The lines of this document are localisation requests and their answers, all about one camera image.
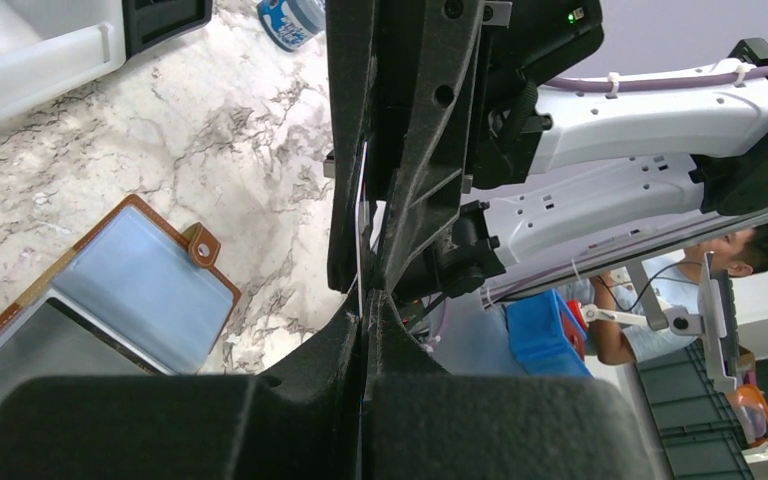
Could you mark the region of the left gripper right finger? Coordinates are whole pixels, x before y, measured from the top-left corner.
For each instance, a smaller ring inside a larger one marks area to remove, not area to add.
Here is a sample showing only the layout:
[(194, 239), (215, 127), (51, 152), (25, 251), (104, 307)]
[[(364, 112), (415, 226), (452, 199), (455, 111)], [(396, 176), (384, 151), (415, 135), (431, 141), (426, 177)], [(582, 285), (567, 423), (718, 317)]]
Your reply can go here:
[(590, 378), (446, 373), (390, 295), (365, 301), (365, 479), (651, 479), (631, 406)]

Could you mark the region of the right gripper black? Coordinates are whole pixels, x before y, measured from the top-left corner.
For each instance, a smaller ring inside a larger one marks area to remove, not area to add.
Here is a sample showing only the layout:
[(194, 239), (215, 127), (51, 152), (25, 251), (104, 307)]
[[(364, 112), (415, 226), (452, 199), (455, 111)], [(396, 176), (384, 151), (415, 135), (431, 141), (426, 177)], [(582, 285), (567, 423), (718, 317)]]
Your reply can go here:
[[(355, 278), (355, 156), (365, 129), (378, 3), (328, 1), (326, 39), (335, 166), (327, 274), (346, 293)], [(460, 194), (463, 144), (435, 155), (457, 108), (479, 36), (470, 127), (477, 189), (526, 180), (553, 121), (537, 109), (539, 86), (593, 54), (604, 40), (598, 0), (430, 1), (423, 11), (418, 69), (400, 168), (379, 244), (374, 287), (391, 294), (410, 262), (458, 215), (458, 198), (432, 201), (452, 183)]]

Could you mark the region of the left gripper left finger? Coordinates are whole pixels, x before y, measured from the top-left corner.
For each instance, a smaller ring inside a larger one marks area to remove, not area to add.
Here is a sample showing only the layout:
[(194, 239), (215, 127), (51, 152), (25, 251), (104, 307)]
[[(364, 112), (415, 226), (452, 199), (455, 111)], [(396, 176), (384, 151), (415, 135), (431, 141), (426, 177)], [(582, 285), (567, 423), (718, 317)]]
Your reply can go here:
[(0, 406), (0, 479), (349, 479), (357, 306), (258, 375), (28, 381)]

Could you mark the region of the brown leather card holder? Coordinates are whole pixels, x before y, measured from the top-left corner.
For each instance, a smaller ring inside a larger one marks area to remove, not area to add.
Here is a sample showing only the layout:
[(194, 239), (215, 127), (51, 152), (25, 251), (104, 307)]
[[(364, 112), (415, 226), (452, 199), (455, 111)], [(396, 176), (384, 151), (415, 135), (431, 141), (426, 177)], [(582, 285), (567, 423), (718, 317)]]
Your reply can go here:
[(240, 299), (217, 268), (220, 251), (203, 224), (178, 231), (140, 196), (129, 195), (0, 314), (0, 335), (55, 298), (154, 366), (155, 374), (195, 373)]

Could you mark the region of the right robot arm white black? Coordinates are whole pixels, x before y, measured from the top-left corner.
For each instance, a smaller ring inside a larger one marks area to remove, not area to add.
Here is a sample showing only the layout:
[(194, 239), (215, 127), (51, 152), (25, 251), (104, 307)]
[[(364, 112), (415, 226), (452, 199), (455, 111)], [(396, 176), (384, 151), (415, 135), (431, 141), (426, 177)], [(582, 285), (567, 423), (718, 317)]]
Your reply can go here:
[(566, 79), (596, 1), (330, 1), (328, 283), (372, 300), (539, 291), (768, 215), (768, 44)]

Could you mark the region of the white card edge-on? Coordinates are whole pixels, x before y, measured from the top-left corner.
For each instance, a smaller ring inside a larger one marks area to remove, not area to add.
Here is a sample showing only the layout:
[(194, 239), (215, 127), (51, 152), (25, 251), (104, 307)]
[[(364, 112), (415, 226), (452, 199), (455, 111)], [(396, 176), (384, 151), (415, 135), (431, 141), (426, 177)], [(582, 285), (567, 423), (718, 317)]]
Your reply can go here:
[(366, 259), (368, 255), (367, 240), (365, 238), (367, 226), (369, 224), (368, 201), (366, 197), (366, 164), (368, 158), (368, 141), (364, 140), (359, 155), (359, 175), (358, 185), (355, 195), (355, 252), (356, 252), (356, 287), (358, 302), (358, 318), (363, 317), (365, 307), (365, 287), (364, 277), (366, 270)]

